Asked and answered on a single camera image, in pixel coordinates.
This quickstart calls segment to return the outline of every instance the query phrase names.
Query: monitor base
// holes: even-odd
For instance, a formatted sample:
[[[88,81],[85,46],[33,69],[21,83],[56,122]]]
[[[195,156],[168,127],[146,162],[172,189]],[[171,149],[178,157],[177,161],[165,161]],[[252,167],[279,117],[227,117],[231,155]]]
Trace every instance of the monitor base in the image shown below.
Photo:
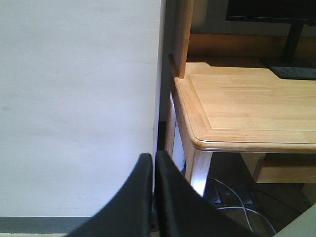
[[[316,80],[316,65],[305,60],[286,62],[280,58],[261,58],[261,62],[281,79]]]

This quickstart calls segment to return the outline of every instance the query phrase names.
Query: white cable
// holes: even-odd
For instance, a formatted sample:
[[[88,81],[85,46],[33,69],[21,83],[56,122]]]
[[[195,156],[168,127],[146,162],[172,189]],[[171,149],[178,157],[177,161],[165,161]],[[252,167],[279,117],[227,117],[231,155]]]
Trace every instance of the white cable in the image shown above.
[[[231,189],[228,185],[224,184],[222,181],[219,181],[218,179],[214,179],[214,178],[210,178],[210,179],[212,179],[212,180],[214,180],[214,181],[220,183],[221,185],[223,185],[224,187],[226,187],[228,190],[230,190],[233,194],[235,194],[235,196],[238,198],[238,200],[239,200],[239,202],[240,202],[240,204],[241,204],[241,206],[242,206],[243,212],[245,213],[245,218],[246,218],[247,224],[248,224],[248,226],[249,226],[249,229],[254,233],[253,228],[252,228],[252,226],[251,226],[251,224],[250,224],[250,221],[249,221],[249,217],[248,217],[248,214],[247,214],[247,211],[246,211],[246,207],[245,207],[245,205],[243,204],[243,201],[241,200],[241,198],[239,197],[239,195],[238,195],[233,189]]]
[[[224,206],[224,207],[219,207],[216,210],[224,210],[224,209],[243,209],[243,207],[241,207],[241,206]],[[257,215],[259,215],[261,218],[263,218],[268,223],[268,225],[271,227],[273,232],[275,234],[277,233],[277,231],[275,230],[275,228],[273,227],[271,222],[264,215],[262,215],[261,213],[257,212],[256,210],[253,210],[253,209],[246,208],[246,210],[250,211],[250,212],[253,212],[253,213],[256,213]]]

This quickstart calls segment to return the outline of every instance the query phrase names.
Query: monitor stand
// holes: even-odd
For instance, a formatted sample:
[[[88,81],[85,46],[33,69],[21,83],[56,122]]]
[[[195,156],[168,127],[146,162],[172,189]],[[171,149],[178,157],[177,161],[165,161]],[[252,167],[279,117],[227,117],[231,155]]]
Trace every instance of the monitor stand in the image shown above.
[[[291,25],[281,58],[261,58],[261,61],[281,79],[316,80],[316,65],[293,58],[302,29],[302,23]]]

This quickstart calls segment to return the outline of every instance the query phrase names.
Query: desk top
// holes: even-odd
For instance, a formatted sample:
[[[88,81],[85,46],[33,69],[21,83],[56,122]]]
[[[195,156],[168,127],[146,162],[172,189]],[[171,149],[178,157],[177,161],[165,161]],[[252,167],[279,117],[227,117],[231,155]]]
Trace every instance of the desk top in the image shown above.
[[[316,153],[316,81],[280,79],[253,58],[193,58],[175,77],[200,150]]]

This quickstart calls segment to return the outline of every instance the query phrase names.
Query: gray baseboard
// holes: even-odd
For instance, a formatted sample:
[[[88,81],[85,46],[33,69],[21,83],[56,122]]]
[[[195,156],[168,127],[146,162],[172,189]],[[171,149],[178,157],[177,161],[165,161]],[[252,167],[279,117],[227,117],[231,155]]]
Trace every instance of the gray baseboard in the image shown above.
[[[0,233],[69,233],[90,217],[0,217]]]

